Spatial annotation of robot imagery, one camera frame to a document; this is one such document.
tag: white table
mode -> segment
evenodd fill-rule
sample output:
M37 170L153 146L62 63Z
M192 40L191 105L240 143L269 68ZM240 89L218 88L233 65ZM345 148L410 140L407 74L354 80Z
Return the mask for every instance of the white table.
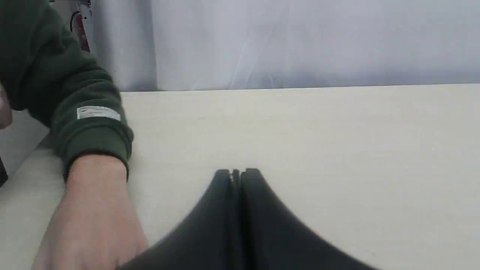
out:
M217 169L385 270L480 269L480 85L125 93L130 192L151 244ZM0 261L28 269L63 194L39 147L0 189Z

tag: white curtain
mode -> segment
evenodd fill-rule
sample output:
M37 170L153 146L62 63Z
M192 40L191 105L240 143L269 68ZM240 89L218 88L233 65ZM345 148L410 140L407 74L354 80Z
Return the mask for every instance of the white curtain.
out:
M124 91L480 82L478 0L98 0Z

